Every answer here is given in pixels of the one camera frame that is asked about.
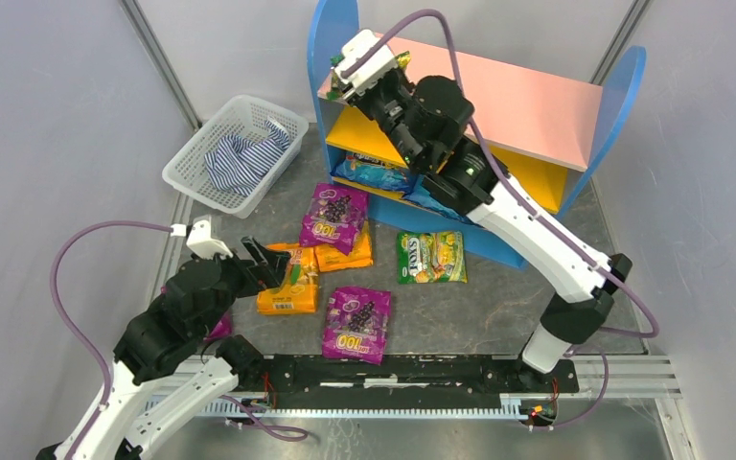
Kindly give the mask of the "green Fox's candy bag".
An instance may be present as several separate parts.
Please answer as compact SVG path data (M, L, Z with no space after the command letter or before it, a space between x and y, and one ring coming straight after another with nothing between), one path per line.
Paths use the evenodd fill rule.
M398 282L402 285L468 281L463 234L400 232L397 235Z

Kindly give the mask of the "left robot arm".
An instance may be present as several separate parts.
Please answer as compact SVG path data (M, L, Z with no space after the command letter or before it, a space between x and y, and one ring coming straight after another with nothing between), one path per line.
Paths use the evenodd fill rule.
M242 259L221 240L192 234L193 253L149 307L130 320L113 351L111 383L62 442L40 459L149 459L208 403L244 377L260 375L262 355L242 336L225 338L186 383L152 409L145 405L189 358L235 301L278 288L291 256L250 237Z

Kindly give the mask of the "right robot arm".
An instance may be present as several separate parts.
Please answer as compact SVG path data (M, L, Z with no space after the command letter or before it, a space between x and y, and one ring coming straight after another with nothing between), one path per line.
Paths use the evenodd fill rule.
M603 326L631 261L584 244L484 153L478 137L466 135L474 107L455 80L412 83L394 68L360 86L343 84L342 98L377 123L437 202L505 241L553 286L519 354L525 366L550 373Z

